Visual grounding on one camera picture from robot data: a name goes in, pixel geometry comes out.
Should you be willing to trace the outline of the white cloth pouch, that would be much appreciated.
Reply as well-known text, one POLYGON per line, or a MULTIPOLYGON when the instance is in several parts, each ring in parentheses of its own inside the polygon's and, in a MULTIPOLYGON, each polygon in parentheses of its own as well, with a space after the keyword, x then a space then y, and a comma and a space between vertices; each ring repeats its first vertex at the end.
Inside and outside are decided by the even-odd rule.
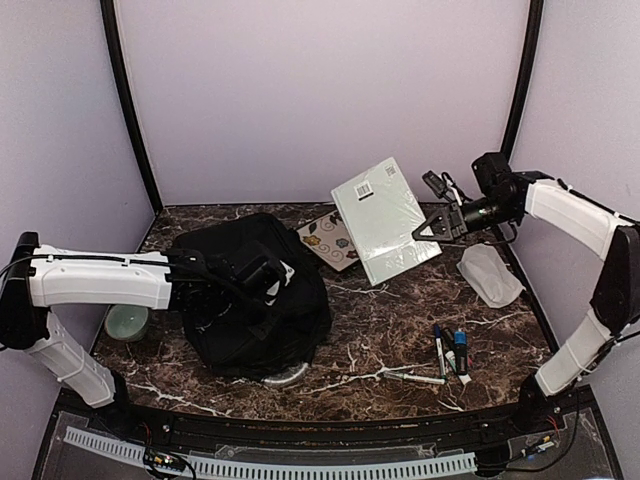
POLYGON ((524 291, 521 281, 509 271, 493 246, 476 244, 466 248, 456 267, 490 308, 506 307, 524 291))

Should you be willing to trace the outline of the grey shrink-wrapped notebook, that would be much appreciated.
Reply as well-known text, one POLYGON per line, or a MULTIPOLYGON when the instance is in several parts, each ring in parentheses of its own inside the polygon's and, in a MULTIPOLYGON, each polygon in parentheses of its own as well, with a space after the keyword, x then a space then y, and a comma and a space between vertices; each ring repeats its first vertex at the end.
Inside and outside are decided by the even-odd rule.
POLYGON ((412 233, 426 217, 392 157, 331 190, 371 285, 396 277, 442 253, 412 233))

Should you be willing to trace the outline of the black student bag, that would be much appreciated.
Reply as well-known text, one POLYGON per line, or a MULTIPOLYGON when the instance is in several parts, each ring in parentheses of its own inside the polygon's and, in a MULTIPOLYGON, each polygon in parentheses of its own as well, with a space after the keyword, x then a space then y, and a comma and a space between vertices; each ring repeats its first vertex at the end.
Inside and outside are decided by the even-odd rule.
POLYGON ((310 363, 332 318, 325 284, 293 230, 256 213, 177 236, 170 310, 216 376, 254 381, 310 363))

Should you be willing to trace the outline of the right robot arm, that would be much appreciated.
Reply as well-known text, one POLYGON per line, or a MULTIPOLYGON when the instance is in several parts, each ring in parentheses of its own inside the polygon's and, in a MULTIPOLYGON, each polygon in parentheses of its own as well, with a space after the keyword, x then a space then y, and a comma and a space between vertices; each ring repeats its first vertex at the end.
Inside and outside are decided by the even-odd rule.
POLYGON ((542 397, 565 391, 614 346, 633 338, 629 329, 639 320, 639 224, 539 171, 505 170, 478 178, 482 195, 467 201, 455 198, 452 182, 432 171, 424 174, 424 183, 442 202, 414 230, 414 239, 451 243, 529 217, 567 235, 600 264, 583 320, 533 376, 532 388, 540 396, 528 396, 511 410, 511 426, 530 434, 549 416, 542 397))

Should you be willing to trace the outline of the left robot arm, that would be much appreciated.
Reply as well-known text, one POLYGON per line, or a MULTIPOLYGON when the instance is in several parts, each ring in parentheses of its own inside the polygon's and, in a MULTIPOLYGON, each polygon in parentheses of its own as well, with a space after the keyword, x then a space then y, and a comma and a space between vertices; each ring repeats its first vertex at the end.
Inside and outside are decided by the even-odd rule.
POLYGON ((106 254, 43 245, 37 233, 25 232, 1 270, 1 346, 40 361, 117 434, 131 436, 141 415, 129 405, 125 380, 86 352, 53 306, 137 306, 205 322, 240 306, 273 321, 297 273, 292 261, 259 242, 221 257, 189 249, 106 254))

